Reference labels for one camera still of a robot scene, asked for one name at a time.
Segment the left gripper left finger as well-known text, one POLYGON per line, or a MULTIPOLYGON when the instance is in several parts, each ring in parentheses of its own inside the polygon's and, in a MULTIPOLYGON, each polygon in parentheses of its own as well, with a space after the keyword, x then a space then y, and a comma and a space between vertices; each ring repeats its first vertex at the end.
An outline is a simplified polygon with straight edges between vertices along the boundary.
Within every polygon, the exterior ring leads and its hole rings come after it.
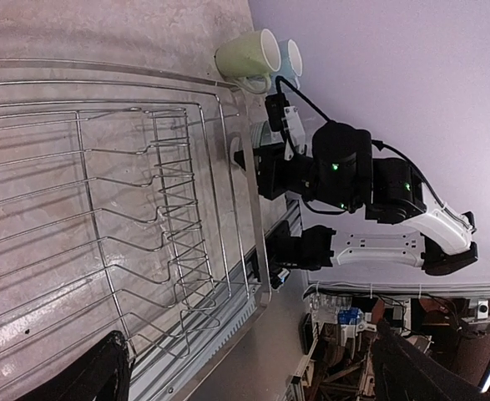
POLYGON ((133 363, 122 332, 113 330, 21 400, 127 400, 133 363))

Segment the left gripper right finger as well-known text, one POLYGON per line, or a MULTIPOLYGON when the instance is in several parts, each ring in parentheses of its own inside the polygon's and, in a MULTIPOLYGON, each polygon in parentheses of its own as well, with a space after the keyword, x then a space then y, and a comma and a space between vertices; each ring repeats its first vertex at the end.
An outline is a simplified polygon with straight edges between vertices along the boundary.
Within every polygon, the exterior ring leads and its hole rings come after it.
POLYGON ((376 325, 371 360, 376 400, 490 400, 490 393, 436 363, 393 332, 385 320, 376 325))

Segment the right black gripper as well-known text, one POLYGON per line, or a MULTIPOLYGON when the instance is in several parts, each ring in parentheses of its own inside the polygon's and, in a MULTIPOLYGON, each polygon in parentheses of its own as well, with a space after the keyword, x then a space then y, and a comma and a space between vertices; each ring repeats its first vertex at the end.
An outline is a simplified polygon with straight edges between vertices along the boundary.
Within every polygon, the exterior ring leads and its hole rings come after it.
POLYGON ((267 200, 275 200, 287 191, 313 198, 316 188, 314 161, 305 155, 285 159, 285 145, 265 145, 253 149, 258 192, 267 200))

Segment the light blue ceramic mug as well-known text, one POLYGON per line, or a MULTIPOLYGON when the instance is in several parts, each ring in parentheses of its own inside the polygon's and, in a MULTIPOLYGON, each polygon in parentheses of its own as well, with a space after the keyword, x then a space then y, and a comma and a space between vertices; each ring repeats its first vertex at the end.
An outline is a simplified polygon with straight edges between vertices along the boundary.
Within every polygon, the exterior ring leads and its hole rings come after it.
POLYGON ((297 43, 293 39, 278 42, 281 56, 280 69, 276 73, 287 79, 294 87, 301 87, 300 78, 303 74, 303 60, 297 43))

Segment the green ceramic mug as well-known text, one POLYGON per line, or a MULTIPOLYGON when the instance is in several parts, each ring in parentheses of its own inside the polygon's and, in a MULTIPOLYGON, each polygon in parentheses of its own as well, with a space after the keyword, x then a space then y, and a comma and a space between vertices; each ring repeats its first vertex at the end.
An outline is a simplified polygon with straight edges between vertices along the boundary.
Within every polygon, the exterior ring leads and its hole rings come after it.
POLYGON ((271 75, 281 67, 280 47, 267 28, 244 33, 215 51, 215 65, 228 82, 262 95, 271 88, 271 75))

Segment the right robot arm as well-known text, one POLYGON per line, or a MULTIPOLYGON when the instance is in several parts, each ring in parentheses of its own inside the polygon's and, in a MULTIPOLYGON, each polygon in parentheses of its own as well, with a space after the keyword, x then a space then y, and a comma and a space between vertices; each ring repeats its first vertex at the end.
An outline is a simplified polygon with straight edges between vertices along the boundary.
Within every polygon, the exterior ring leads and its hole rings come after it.
POLYGON ((341 216, 364 211, 368 221, 405 226, 400 235, 342 235, 324 224, 290 233, 288 223, 266 243, 270 273, 317 271, 360 261, 388 262, 421 268, 429 276, 446 276, 478 259, 472 239, 472 212, 458 214, 436 195, 426 177, 402 152, 373 158, 386 144, 364 129, 333 120, 312 136, 310 155, 285 157, 287 140, 253 149, 258 192, 269 201, 289 192, 304 205, 319 201, 341 216))

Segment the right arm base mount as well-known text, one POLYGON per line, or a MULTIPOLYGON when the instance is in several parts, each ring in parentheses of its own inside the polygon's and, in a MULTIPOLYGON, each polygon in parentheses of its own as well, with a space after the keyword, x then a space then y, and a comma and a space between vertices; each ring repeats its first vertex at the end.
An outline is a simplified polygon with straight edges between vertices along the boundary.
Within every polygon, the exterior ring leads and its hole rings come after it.
POLYGON ((289 221, 283 220, 265 243, 271 288, 281 287, 293 270, 313 272, 332 267, 331 241, 335 234, 335 230, 317 225, 293 236, 289 221))

